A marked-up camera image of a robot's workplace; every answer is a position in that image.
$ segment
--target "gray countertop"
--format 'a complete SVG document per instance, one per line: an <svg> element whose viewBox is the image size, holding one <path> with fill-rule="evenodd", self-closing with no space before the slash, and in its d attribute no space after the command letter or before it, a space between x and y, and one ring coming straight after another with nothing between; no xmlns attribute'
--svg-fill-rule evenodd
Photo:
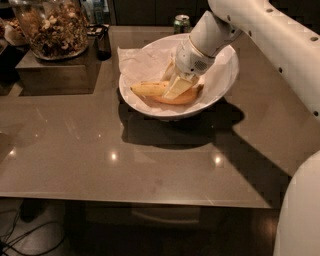
<svg viewBox="0 0 320 256"><path fill-rule="evenodd" d="M162 122L119 97L116 48L171 33L111 27L93 94L0 97L0 196L280 207L320 126L247 36L236 83L200 115Z"/></svg>

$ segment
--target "cable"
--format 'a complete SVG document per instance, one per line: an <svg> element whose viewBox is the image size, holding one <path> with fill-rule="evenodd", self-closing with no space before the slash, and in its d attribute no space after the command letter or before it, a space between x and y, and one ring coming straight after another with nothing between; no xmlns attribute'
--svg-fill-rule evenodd
<svg viewBox="0 0 320 256"><path fill-rule="evenodd" d="M18 254L20 254L20 255L22 255L22 256L41 256L41 255L45 255L45 254L47 254L47 253L49 253L49 252L54 251L55 249L57 249L57 248L64 242L64 240L65 240L65 235L63 235L62 239L61 239L54 247L52 247L51 249L49 249L49 250L47 250L47 251L38 253L38 254L26 254L26 253L23 253L23 252L17 250L17 249L14 247L14 245L15 245L16 243L20 242L22 239L24 239L25 237L27 237L27 236L30 235L31 233L37 231L38 229L40 229L40 228L42 228L42 227L44 227L44 226L50 225L50 224L58 224L58 225L61 226L61 223L59 223L59 222L57 222L57 221L46 222L46 223L44 223L44 224L42 224L42 225L40 225L40 226L38 226L38 227L36 227L36 228L34 228L34 229L31 229L30 231L28 231L28 232L26 232L26 233L24 233L24 234L16 237L15 239L11 240L11 241L8 242L8 243L3 243L3 248L6 248L6 249L5 249L2 253L3 253L4 255L8 256L8 254L6 253L6 251L9 250L9 249L11 249L11 250L13 250L14 252L16 252L16 253L18 253Z"/></svg>

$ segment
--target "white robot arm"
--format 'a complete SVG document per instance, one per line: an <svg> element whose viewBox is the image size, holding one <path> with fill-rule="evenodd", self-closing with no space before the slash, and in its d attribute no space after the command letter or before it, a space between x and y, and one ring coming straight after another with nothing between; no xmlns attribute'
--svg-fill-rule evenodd
<svg viewBox="0 0 320 256"><path fill-rule="evenodd" d="M267 0L209 0L189 39L177 49L176 67L201 75L242 32L248 34L320 121L320 36Z"/></svg>
<svg viewBox="0 0 320 256"><path fill-rule="evenodd" d="M320 36L267 0L209 0L209 5L212 13L206 12L189 39L177 48L177 73L203 74L240 30L320 121ZM274 256L319 255L319 171L320 151L293 176L281 209Z"/></svg>

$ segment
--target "can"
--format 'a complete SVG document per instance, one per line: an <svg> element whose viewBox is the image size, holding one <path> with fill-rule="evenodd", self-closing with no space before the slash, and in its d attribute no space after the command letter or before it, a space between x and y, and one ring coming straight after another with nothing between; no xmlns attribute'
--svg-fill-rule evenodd
<svg viewBox="0 0 320 256"><path fill-rule="evenodd" d="M190 18L188 15L180 14L175 17L174 34L189 33L190 32Z"/></svg>

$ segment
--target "glass jar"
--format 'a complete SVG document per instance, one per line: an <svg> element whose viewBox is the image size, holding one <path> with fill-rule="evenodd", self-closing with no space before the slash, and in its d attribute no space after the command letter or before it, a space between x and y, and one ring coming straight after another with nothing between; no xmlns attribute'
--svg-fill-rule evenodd
<svg viewBox="0 0 320 256"><path fill-rule="evenodd" d="M78 0L9 0L33 54L44 60L75 57L88 47Z"/></svg>

